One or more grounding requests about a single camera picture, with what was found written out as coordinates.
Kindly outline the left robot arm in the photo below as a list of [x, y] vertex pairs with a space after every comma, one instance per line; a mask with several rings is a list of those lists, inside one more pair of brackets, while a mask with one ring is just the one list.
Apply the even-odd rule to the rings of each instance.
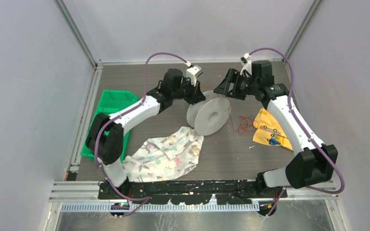
[[85, 145], [94, 154], [95, 160], [111, 184], [110, 193], [117, 199], [128, 195], [128, 178], [123, 171], [120, 156], [123, 151], [123, 137], [132, 128], [146, 119], [169, 108], [174, 100], [185, 100], [188, 104], [204, 101], [198, 77], [201, 67], [192, 65], [182, 72], [169, 69], [163, 80], [148, 91], [135, 104], [110, 115], [98, 113], [89, 129]]

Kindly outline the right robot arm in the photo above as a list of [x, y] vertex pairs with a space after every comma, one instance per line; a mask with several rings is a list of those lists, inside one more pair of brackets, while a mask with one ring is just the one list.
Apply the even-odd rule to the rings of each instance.
[[295, 110], [287, 87], [275, 83], [270, 61], [248, 61], [240, 71], [229, 69], [214, 93], [239, 100], [255, 96], [280, 124], [292, 146], [294, 158], [286, 167], [257, 175], [259, 196], [269, 197], [279, 186], [300, 189], [331, 180], [332, 164], [338, 157], [336, 147], [326, 145]]

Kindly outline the grey plastic spool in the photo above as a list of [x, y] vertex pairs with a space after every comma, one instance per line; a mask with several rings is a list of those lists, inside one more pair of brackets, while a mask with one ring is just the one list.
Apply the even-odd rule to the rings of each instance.
[[221, 129], [229, 119], [231, 102], [212, 90], [203, 95], [206, 97], [204, 101], [189, 106], [186, 119], [198, 135], [209, 136]]

